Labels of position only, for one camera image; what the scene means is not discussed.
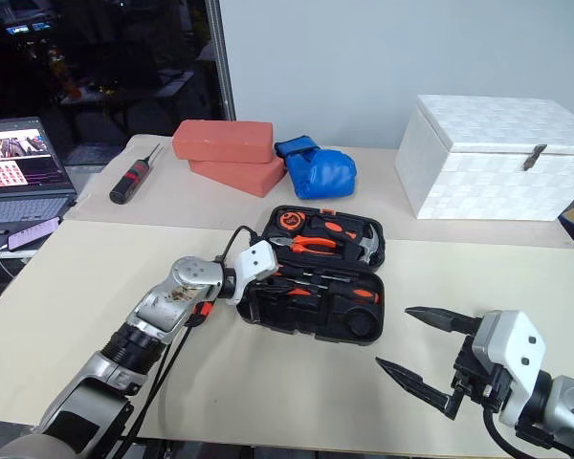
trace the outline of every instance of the black cable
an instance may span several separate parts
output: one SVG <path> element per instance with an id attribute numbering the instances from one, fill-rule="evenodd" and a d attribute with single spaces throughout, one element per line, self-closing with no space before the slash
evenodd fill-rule
<path id="1" fill-rule="evenodd" d="M 181 338 L 179 345 L 176 347 L 176 349 L 174 351 L 174 355 L 172 356 L 172 358 L 168 362 L 166 370 L 164 371 L 164 373 L 162 373 L 162 376 L 159 379 L 157 379 L 157 374 L 155 375 L 157 382 L 155 382 L 155 381 L 153 382 L 153 385 L 151 386 L 151 390 L 149 391 L 149 395 L 147 396 L 146 402 L 144 403 L 143 409 L 141 409 L 141 412 L 136 417 L 134 424 L 132 424 L 132 427 L 127 432 L 125 439 L 123 440 L 123 442 L 121 443 L 121 445 L 119 446 L 119 448 L 117 449 L 115 454 L 113 455 L 112 459 L 122 459 L 123 456 L 129 450 L 129 448 L 132 446 L 132 443 L 134 443 L 134 439 L 138 435 L 138 432 L 141 430 L 141 427 L 143 426 L 143 421 L 144 421 L 144 417 L 146 416 L 146 411 L 149 409 L 149 407 L 153 403 L 153 400 L 155 399 L 155 396 L 160 391 L 162 384 L 164 384 L 164 381 L 166 380 L 166 377 L 168 376 L 170 369 L 172 369 L 174 362 L 176 362 L 177 357 L 179 357 L 179 354 L 181 353 L 181 350 L 183 349 L 183 346 L 185 345 L 185 341 L 187 340 L 189 334 L 191 333 L 191 330 L 193 330 L 193 327 L 188 327 L 187 330 L 185 331 L 185 334 Z"/>
<path id="2" fill-rule="evenodd" d="M 233 244 L 234 239 L 236 238 L 236 236 L 238 235 L 238 233 L 239 233 L 240 231 L 242 231 L 242 230 L 247 230 L 247 231 L 249 232 L 249 235 L 251 236 L 251 241 L 252 241 L 252 242 L 257 242 L 257 241 L 256 241 L 256 239 L 257 239 L 257 237 L 258 237 L 258 236 L 257 236 L 257 233 L 256 233 L 254 230 L 252 230 L 251 228 L 249 228 L 248 226 L 246 226 L 246 225 L 241 225 L 241 226 L 239 226 L 238 228 L 236 228 L 236 230 L 233 232 L 232 237 L 230 238 L 230 241 L 228 242 L 228 245 L 226 246 L 225 250 L 223 251 L 222 254 L 218 255 L 218 256 L 215 258 L 215 261 L 217 261 L 217 262 L 223 264 L 223 262 L 224 262 L 225 259 L 226 259 L 226 256 L 228 256 L 228 252 L 230 251 L 230 248 L 232 247 L 232 244 Z"/>
<path id="3" fill-rule="evenodd" d="M 153 378 L 153 384 L 151 385 L 151 389 L 149 390 L 148 395 L 146 396 L 146 400 L 149 401 L 149 396 L 151 395 L 151 390 L 155 387 L 162 376 L 162 370 L 164 369 L 164 364 L 166 363 L 166 359 L 168 358 L 168 354 L 170 353 L 170 347 L 172 347 L 172 343 L 166 346 L 164 354 L 162 355 L 162 360 L 160 361 L 160 366 L 157 368 L 157 373 L 155 373 L 155 378 Z"/>
<path id="4" fill-rule="evenodd" d="M 566 445 L 558 442 L 553 442 L 553 448 L 558 449 L 559 451 L 564 452 L 568 456 L 574 458 L 574 448 L 567 447 Z"/>
<path id="5" fill-rule="evenodd" d="M 534 456 L 530 456 L 520 449 L 516 449 L 510 443 L 504 440 L 504 438 L 496 429 L 496 425 L 494 424 L 494 412 L 490 408 L 485 408 L 483 410 L 482 420 L 485 423 L 485 427 L 487 427 L 487 431 L 489 432 L 489 435 L 491 435 L 491 438 L 494 439 L 494 442 L 496 442 L 497 445 L 504 450 L 504 452 L 510 454 L 515 459 L 536 459 Z"/>

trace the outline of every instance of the hammer head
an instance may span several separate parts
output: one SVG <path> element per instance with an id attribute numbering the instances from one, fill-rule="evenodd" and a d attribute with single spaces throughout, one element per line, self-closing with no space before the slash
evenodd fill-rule
<path id="1" fill-rule="evenodd" d="M 370 229 L 372 230 L 372 237 L 363 237 L 360 241 L 360 246 L 364 249 L 364 253 L 360 256 L 360 261 L 364 261 L 367 264 L 370 263 L 372 253 L 379 248 L 379 236 L 373 226 L 370 225 Z"/>

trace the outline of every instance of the laptop screen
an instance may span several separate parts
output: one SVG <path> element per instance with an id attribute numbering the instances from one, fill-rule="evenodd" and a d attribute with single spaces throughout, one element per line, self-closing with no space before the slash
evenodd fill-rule
<path id="1" fill-rule="evenodd" d="M 37 118 L 0 120 L 0 194 L 72 190 Z"/>

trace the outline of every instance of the box lid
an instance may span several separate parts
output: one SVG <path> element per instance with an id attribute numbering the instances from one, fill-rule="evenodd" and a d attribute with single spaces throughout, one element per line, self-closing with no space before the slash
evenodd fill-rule
<path id="1" fill-rule="evenodd" d="M 448 151 L 574 155 L 574 115 L 553 100 L 419 96 L 417 105 Z"/>

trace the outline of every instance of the white wall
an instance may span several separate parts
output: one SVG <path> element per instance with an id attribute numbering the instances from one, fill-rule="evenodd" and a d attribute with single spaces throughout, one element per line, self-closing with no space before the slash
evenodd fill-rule
<path id="1" fill-rule="evenodd" d="M 399 145 L 417 94 L 574 113 L 574 0 L 221 0 L 236 116 L 275 139 Z"/>

